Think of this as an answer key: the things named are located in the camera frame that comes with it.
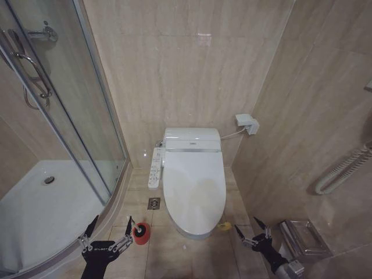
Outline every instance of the bidet control panel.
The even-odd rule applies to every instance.
[[[149,188],[159,188],[160,174],[162,172],[162,159],[164,157],[165,148],[155,147],[153,149],[150,175],[149,175]]]

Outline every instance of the pipe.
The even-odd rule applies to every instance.
[[[318,195],[325,195],[333,192],[344,183],[357,169],[372,158],[372,141],[368,142],[356,151],[353,155],[346,158],[327,175],[321,178],[315,186]]]

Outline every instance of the shower drain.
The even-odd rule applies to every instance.
[[[50,184],[55,180],[54,176],[48,176],[46,179],[44,179],[45,184]]]
[[[149,198],[147,210],[156,210],[160,208],[160,198]]]

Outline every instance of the tiled floor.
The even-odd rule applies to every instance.
[[[171,223],[164,205],[162,189],[147,188],[148,170],[134,169],[124,203],[107,238],[116,240],[124,234],[126,216],[151,225],[146,245],[132,244],[109,264],[105,278],[268,278],[259,253],[244,248],[235,230],[215,229],[205,240],[183,237]],[[222,221],[238,224],[247,237],[253,231],[246,214],[234,175],[225,168],[227,198]],[[147,210],[148,198],[161,197],[159,210]],[[85,263],[65,273],[62,278],[80,278]]]

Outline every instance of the shower enclosure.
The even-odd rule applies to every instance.
[[[80,0],[0,0],[0,277],[61,253],[125,171]]]

